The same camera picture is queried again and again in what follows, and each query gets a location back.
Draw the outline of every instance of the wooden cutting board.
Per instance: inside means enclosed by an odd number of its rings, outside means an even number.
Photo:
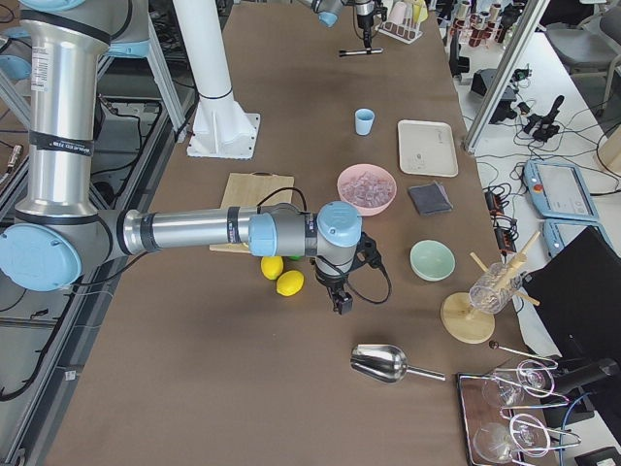
[[[281,187],[292,187],[293,182],[293,177],[283,177],[270,173],[231,173],[224,189],[220,208],[256,206],[271,192]],[[291,202],[292,194],[293,192],[290,190],[279,192],[270,198],[266,204]],[[210,250],[249,253],[245,244],[211,245]]]

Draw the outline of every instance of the black monitor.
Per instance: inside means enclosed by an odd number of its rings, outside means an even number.
[[[524,281],[563,359],[611,358],[621,364],[621,258],[593,227]],[[584,387],[621,442],[621,377]]]

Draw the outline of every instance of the round wooden base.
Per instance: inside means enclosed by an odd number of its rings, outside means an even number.
[[[440,311],[444,328],[460,342],[483,343],[494,333],[494,316],[476,309],[470,311],[468,293],[454,293],[442,303]]]

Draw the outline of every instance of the blue cup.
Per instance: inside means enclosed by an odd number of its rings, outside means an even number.
[[[376,114],[370,109],[358,109],[355,113],[356,134],[367,136],[371,132],[371,127],[376,119]]]

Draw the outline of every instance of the scoop handle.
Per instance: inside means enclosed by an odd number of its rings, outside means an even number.
[[[427,369],[421,369],[420,367],[408,366],[408,372],[417,376],[428,377],[437,381],[445,381],[446,376],[442,372],[429,371]]]

